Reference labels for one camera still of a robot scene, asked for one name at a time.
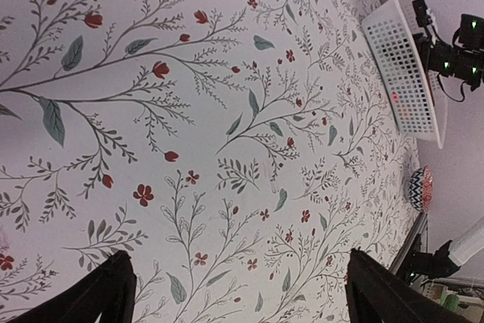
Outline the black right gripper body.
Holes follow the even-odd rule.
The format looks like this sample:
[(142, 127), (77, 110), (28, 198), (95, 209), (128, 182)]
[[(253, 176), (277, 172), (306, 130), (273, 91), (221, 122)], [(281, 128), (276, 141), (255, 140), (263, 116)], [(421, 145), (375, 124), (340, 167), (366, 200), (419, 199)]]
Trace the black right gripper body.
[(444, 77), (455, 77), (474, 91), (483, 84), (483, 50), (449, 45), (440, 40), (433, 44), (423, 33), (414, 34), (414, 42), (423, 69)]

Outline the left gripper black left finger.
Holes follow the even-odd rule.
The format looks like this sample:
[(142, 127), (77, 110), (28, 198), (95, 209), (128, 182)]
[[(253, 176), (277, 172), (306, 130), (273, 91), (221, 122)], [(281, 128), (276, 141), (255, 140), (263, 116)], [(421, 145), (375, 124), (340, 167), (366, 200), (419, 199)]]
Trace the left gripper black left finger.
[(131, 258), (119, 250), (72, 287), (12, 322), (131, 322), (136, 284)]

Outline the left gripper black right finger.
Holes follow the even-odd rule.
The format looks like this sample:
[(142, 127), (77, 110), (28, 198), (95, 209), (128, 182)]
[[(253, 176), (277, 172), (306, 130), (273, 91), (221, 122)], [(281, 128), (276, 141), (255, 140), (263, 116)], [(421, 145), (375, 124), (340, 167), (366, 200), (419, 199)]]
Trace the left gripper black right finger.
[(412, 290), (366, 252), (353, 249), (346, 300), (351, 323), (467, 323), (468, 320)]

